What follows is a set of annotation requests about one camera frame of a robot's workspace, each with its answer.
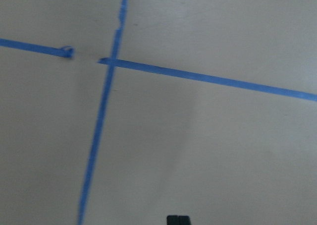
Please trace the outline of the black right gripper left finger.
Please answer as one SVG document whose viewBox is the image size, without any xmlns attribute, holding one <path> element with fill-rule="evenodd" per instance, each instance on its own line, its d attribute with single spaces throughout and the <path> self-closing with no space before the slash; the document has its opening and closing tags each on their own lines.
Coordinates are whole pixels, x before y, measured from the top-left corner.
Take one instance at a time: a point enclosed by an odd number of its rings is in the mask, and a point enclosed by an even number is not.
<svg viewBox="0 0 317 225">
<path fill-rule="evenodd" d="M 178 216 L 177 215 L 168 215 L 166 217 L 167 225 L 178 225 Z"/>
</svg>

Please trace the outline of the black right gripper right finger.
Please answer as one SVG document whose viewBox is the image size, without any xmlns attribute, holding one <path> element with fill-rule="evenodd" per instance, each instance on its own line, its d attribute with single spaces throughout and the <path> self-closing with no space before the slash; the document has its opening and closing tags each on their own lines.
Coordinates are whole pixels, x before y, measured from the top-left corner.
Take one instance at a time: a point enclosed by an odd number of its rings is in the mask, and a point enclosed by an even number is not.
<svg viewBox="0 0 317 225">
<path fill-rule="evenodd" d="M 191 220 L 189 216 L 179 216 L 179 225 L 191 225 Z"/>
</svg>

